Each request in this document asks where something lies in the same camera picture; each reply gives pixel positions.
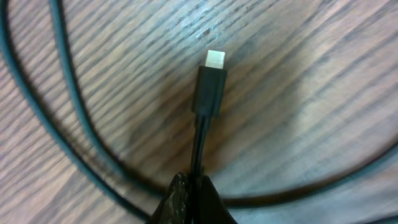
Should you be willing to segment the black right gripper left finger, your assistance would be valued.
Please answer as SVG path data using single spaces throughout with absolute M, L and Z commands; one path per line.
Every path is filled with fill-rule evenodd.
M 146 224 L 185 224 L 190 222 L 190 184 L 188 176 L 177 173 L 167 195 L 160 201 Z

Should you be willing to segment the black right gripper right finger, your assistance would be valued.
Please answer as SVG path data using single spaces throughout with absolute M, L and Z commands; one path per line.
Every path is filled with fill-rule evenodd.
M 237 224 L 206 175 L 195 180 L 194 224 Z

